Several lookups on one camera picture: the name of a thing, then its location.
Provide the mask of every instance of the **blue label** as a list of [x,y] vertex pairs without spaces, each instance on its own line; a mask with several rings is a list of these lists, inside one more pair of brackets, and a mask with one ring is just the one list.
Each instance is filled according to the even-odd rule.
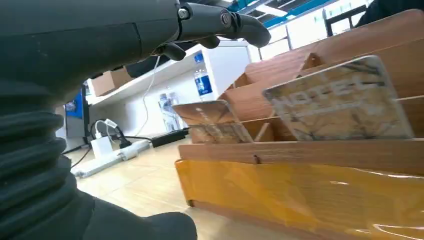
[[199,92],[200,96],[212,93],[211,81],[209,80],[208,75],[196,78],[195,81],[197,91]]
[[194,56],[194,61],[199,64],[199,63],[203,63],[204,58],[203,58],[203,54],[202,53],[198,53]]
[[75,118],[83,119],[83,108],[83,92],[79,91],[78,95],[73,101],[70,101],[65,104],[66,116],[72,116]]

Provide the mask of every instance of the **metal screw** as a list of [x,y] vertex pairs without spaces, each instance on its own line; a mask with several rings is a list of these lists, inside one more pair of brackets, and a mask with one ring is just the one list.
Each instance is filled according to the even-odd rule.
[[228,11],[221,13],[221,22],[227,28],[231,25],[231,14]]
[[178,9],[178,17],[181,20],[186,20],[190,18],[190,12],[185,8]]

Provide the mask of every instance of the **white shelf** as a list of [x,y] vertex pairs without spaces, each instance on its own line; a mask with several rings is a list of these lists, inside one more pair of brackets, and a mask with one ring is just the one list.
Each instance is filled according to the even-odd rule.
[[[246,47],[247,45],[248,43],[245,41],[221,41],[219,44],[220,47]],[[186,56],[183,60],[169,60],[157,67],[153,86],[166,82],[175,76],[194,69],[196,67],[196,62],[193,59],[194,54],[203,51],[204,49],[205,48],[203,46],[198,44],[186,51]],[[86,100],[88,104],[96,107],[104,107],[116,103],[122,99],[145,91],[153,79],[153,74],[154,71],[151,70],[105,96],[90,97]]]

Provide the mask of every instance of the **card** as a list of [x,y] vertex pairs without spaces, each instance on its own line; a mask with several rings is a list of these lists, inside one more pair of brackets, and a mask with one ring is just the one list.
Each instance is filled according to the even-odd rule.
[[377,56],[294,79],[263,95],[300,141],[414,137]]
[[241,144],[253,139],[245,126],[234,115],[225,100],[203,101],[172,106],[188,124],[197,143]]

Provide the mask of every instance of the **ceiling light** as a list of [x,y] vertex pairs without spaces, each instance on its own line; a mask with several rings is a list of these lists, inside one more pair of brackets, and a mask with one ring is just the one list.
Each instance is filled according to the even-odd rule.
[[263,12],[263,13],[266,13],[266,14],[272,14],[272,15],[275,15],[275,16],[278,16],[278,17],[283,17],[283,16],[287,15],[286,11],[282,11],[282,10],[279,10],[277,8],[273,8],[273,7],[270,7],[270,6],[267,6],[267,5],[260,5],[256,8],[256,10]]

